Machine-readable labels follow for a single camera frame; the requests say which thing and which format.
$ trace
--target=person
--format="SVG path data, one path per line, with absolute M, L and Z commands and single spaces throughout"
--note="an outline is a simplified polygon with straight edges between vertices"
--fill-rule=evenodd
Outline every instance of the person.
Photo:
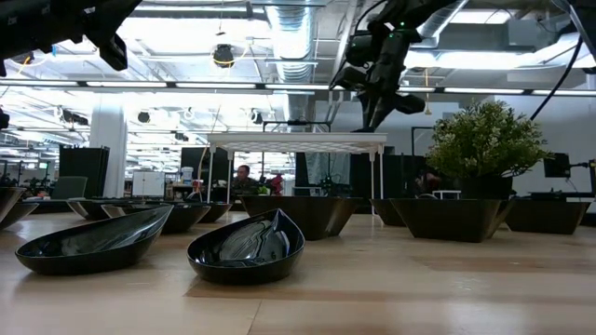
M 249 166 L 238 167 L 237 176 L 232 181 L 234 195 L 257 195 L 259 193 L 259 182 L 249 177 L 250 174 Z
M 432 168 L 426 168 L 415 180 L 416 195 L 432 194 L 433 191 L 439 190 L 442 178 L 439 173 Z

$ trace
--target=ceiling light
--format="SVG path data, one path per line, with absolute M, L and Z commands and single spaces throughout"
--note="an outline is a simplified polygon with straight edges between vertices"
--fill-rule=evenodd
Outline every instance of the ceiling light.
M 523 89 L 447 87 L 445 93 L 518 95 L 523 93 Z
M 78 86 L 75 81 L 61 80 L 0 80 L 3 86 L 23 86 L 23 87 L 55 87 L 55 86 Z
M 254 84 L 239 84 L 239 83 L 176 83 L 179 88 L 213 88 L 213 89 L 255 89 Z
M 126 82 L 126 81 L 112 81 L 112 82 L 87 82 L 90 87 L 167 87 L 168 84 L 164 82 Z
M 267 84 L 266 89 L 297 89 L 297 90 L 328 90 L 327 85 L 299 85 L 299 84 Z M 342 87 L 336 87 L 333 90 L 344 90 Z
M 399 90 L 402 93 L 432 93 L 434 91 L 434 87 L 400 87 Z
M 137 119 L 141 123 L 149 123 L 151 121 L 151 115 L 149 115 L 147 112 L 140 112 L 137 116 Z
M 547 96 L 550 90 L 536 89 L 532 95 Z M 557 97 L 596 97 L 596 90 L 560 89 L 555 92 Z
M 511 70 L 521 65 L 522 58 L 507 52 L 444 52 L 437 67 L 463 70 Z
M 191 121 L 195 119 L 195 113 L 192 110 L 192 107 L 188 107 L 188 110 L 184 111 L 184 119 Z

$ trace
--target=computer monitor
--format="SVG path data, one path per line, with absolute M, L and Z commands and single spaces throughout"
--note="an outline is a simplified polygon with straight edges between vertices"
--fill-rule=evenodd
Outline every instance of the computer monitor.
M 544 160 L 544 175 L 546 178 L 571 178 L 571 164 L 569 154 L 553 154 Z

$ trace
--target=potted plant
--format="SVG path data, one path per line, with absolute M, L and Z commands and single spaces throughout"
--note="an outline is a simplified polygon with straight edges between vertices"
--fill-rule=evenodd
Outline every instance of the potted plant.
M 539 126 L 503 101 L 473 102 L 435 126 L 427 163 L 458 179 L 462 197 L 507 199 L 513 177 L 549 156 Z

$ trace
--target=pipe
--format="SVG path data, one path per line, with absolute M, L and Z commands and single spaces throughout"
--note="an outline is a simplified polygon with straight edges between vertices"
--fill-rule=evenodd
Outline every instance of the pipe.
M 437 10 L 428 20 L 418 27 L 417 31 L 423 38 L 422 43 L 414 44 L 413 47 L 418 48 L 434 48 L 439 45 L 440 33 L 445 30 L 447 24 L 454 19 L 457 12 L 459 12 L 468 0 L 457 0 L 451 5 Z
M 315 38 L 315 12 L 310 7 L 267 7 L 265 9 L 273 31 L 274 55 L 283 60 L 310 59 Z M 310 83 L 314 66 L 307 63 L 277 63 L 279 80 L 283 83 Z M 288 95 L 287 120 L 308 119 L 313 107 L 305 95 Z

